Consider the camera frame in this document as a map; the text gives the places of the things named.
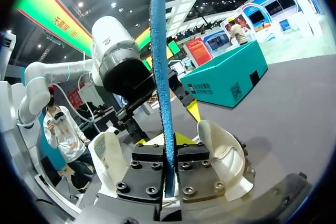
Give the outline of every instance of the white hoodie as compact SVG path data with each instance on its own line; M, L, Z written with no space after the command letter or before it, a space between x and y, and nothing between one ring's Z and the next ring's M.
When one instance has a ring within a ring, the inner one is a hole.
M80 157L85 151L85 145L80 140L86 138L84 133L80 130L77 123L74 121L72 116L70 115L69 110L64 106L58 106L57 112L53 113L57 114L59 109L64 113L66 120L59 122L55 125L55 134L52 135L50 130L48 129L48 121L53 122L53 115L50 112L47 112L46 116L43 120L43 128L44 134L48 141L48 144L52 148L58 148L67 163L71 163L75 161L78 157ZM70 147L70 143L77 143L77 146L74 148Z

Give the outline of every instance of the bolt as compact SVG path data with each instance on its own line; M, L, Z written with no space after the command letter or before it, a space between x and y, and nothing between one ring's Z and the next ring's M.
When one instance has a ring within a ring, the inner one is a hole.
M154 164L152 164L152 169L153 170L161 170L162 167L159 163L154 163Z
M117 183L117 190L121 191L122 193L128 193L130 191L130 189L128 188L128 185L124 182Z
M190 169L192 168L191 164L188 163L188 162L184 162L184 163L182 163L181 167L182 167L182 169L184 169L184 170L190 170Z
M215 183L215 190L216 190L216 191L223 190L224 187L225 187L225 186L224 186L224 183L221 182L221 181L218 181L218 182Z
M156 197L157 196L157 194L158 194L158 190L155 188L155 187L153 187L153 186L151 186L151 187L147 187L146 188L146 193L150 196L150 197Z
M209 167L210 167L210 162L209 162L209 160L203 160L203 161L202 161L202 165L203 165L205 168L209 168Z
M132 161L131 166L134 169L140 169L142 167L139 161Z
M186 197L192 197L196 193L196 190L192 188L191 186L184 187L183 194Z
M290 204L290 197L287 196L286 198L284 198L283 203L284 203L284 205L288 205L288 204Z
M121 222L122 224L139 224L137 220L133 218L127 218Z
M277 195L277 194L279 194L279 192L280 192L280 190L278 188L275 188L274 191L273 191L273 194Z
M306 174L304 174L304 173L302 173L302 172L299 173L299 176L301 176L301 177L304 178L304 179L307 179Z

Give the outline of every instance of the qr code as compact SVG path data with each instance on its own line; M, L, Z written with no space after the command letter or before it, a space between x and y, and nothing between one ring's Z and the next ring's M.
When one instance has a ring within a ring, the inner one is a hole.
M236 84L234 84L231 88L231 94L233 96L233 99L237 100L240 96L241 96L241 89L240 89L240 86L239 86L239 83L237 82Z

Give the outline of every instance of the face mask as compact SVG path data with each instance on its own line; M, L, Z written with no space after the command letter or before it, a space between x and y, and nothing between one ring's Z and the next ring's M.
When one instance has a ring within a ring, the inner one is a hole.
M54 103L55 103L55 99L54 99L54 97L50 97L50 101L48 102L48 106L53 106L54 105Z

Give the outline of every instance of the red banner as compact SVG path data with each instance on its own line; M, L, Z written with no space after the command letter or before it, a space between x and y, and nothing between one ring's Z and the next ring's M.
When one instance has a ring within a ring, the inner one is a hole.
M79 85L79 88L82 88L82 87L84 87L83 83ZM68 95L68 98L72 106L75 107L75 109L78 109L78 107L83 104L83 101L79 96L78 89L73 90L73 92Z
M211 54L209 53L201 38L187 42L186 46L199 66L212 60Z

